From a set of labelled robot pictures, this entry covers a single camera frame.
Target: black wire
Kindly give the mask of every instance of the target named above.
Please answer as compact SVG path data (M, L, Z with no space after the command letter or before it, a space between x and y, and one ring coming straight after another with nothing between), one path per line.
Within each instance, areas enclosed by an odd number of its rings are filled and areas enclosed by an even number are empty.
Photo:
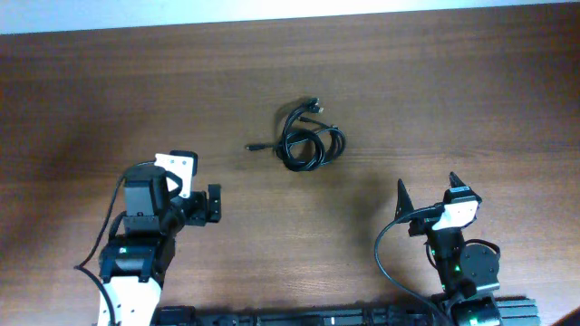
M336 126L328 126L320 121L312 120L310 118L301 117L302 114L310 113L320 113L321 108L317 104L305 103L300 105L298 108L294 109L288 118L286 119L284 128L282 129L282 137L280 141L275 145L257 144L250 145L246 148L249 150L260 150L266 148L274 148L275 154L282 160L284 165L291 171L313 171L321 166L324 166L333 160L339 158L346 146L346 136L344 133L338 129ZM317 124L319 130L309 130L309 129L292 129L292 125L296 120ZM320 134L328 132L331 138L331 145L328 150L325 149L322 140L320 139ZM301 160L292 155L292 147L304 143L306 141L311 141L314 144L314 154L310 160Z
M87 255L87 257L80 264L74 266L75 270L81 271L81 272L85 273L87 276L89 276L89 278L91 278L91 280L97 285L97 288L99 288L99 291L101 292L102 296L104 297L105 301L107 302L107 306L109 307L109 315L110 315L110 320L111 320L112 325L115 325L115 311L112 308L111 298L109 297L109 294L105 291L105 288L104 288L104 286L102 286L102 283L99 281L99 279L93 273L91 273L89 270L85 269L84 266L89 261L91 261L91 258L94 256L94 253L97 251L97 248L99 247L99 243L101 242L102 235L104 235L105 229L107 228L107 224L109 224L109 219L111 218L112 208L113 208L113 205L115 204L115 199L117 198L117 193L119 192L119 187L121 186L121 183L125 179L129 169L134 168L134 167L138 167L138 166L154 164L154 163L155 163L155 161L146 161L146 162L141 162L141 163L135 164L134 166L127 168L123 172L123 174L119 177L119 179L117 179L117 184L115 185L115 190L112 192L111 203L109 204L109 209L107 210L107 216L105 216L105 220L102 222L101 231L99 232L99 235L97 235L97 240L95 241L94 246L92 247L92 249L89 252L89 254Z
M431 302L429 299L423 297L422 295L416 293L415 291L405 287L404 285L402 285L401 283L397 282L395 279L393 279L388 273L387 271L385 271L384 267L382 267L381 264L381 259L379 258L379 245L381 244L381 240L382 237L387 233L387 231L389 231L389 229L391 229L394 225L402 222L405 218L408 218L406 215L405 216L401 216L395 220L393 220L392 222L390 222L387 226L385 226L382 231L379 233L379 235L377 236L377 239L374 243L374 260L377 262L377 265L379 265L379 269L381 270L381 272L387 277L387 279L389 281L391 281L391 283L393 283L396 287L398 287L400 290L410 294L412 297L414 297L415 299L419 300L420 302L424 303L426 306L428 306L431 311L435 314L438 314L448 325L452 325L450 319L447 317L447 315L445 313L443 313L441 311L441 309L439 309L435 303Z
M74 266L74 269L77 271L81 271L83 273L85 273L87 276L89 276L89 278L91 279L91 281L97 285L97 288L99 288L99 291L101 291L101 294L103 296L103 298L105 299L105 302L107 303L107 308L109 309L109 324L110 325L117 325L117 323L115 322L115 311L113 310L112 307L112 301L111 298L109 297L109 294L107 294L107 291L105 290L105 287L102 286L101 281L99 281L99 279L97 278L97 276L95 276L93 273L91 273L89 270L87 270L86 268L77 265Z

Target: black plastic part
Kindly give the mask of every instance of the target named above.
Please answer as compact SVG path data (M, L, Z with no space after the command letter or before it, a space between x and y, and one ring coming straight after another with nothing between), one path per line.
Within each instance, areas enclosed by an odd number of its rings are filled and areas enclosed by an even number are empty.
M196 309L191 306L163 307L157 309L151 326L196 326Z
M493 296L453 307L457 325L539 326L536 302L526 298L496 301ZM206 314L193 307L158 308L150 326L440 326L423 306L388 305L361 309L302 312Z
M413 203L411 202L411 198L409 197L409 193L407 192L407 188L405 184L402 183L402 180L399 179L397 182L397 207L395 208L395 220L401 218L402 216L408 216L413 210ZM410 219L405 218L402 219L399 223L409 223Z
M174 156L182 156L186 158L193 158L193 171L191 172L192 176L196 176L198 173L198 154L196 152L188 151L188 150L172 150L170 155Z
M208 222L217 223L221 219L221 186L208 186Z
M437 272L444 291L453 293L460 288L463 278L460 271L456 271L459 266L461 248L465 241L461 229L458 227L442 229L439 231L427 231L427 242L432 250L433 260L437 266Z
M139 276L139 282L144 283L153 277L162 287L173 256L173 238L117 236L101 251L99 276L104 283L110 282L113 276Z
M471 244L463 248L459 265L464 277L475 284L478 292L499 289L499 259L485 245Z
M455 304L451 315L457 326L500 325L501 316L493 297Z
M162 216L169 206L166 171L148 165L131 168L125 176L127 216Z
M421 307L388 306L374 309L349 309L289 313L240 313L196 315L193 307L158 308L151 326L348 326L348 325L434 325ZM183 323L178 317L184 315Z

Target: wooden table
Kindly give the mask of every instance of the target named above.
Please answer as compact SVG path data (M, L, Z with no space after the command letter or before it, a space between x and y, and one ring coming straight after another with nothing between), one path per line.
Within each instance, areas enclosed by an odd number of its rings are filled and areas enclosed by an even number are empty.
M405 300L374 238L399 177L427 206L453 170L484 198L465 234L501 246L499 294L558 320L580 305L578 22L540 5L1 36L0 324L97 320L73 265L121 171L171 149L199 154L195 189L220 183L224 213L178 235L162 304ZM340 159L293 173L245 150L311 95L347 134ZM395 227L382 259L427 295L423 241Z

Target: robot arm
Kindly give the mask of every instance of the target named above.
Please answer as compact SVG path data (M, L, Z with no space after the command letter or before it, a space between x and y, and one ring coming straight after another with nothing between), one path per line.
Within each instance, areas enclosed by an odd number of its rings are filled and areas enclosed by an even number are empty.
M112 315L123 326L149 325L175 255L177 233L185 225L219 222L220 186L209 185L209 195L190 191L197 161L193 152L171 151L157 154L154 164L125 172L126 211L114 219L99 256L105 292L98 326L110 325ZM121 223L125 232L117 235Z

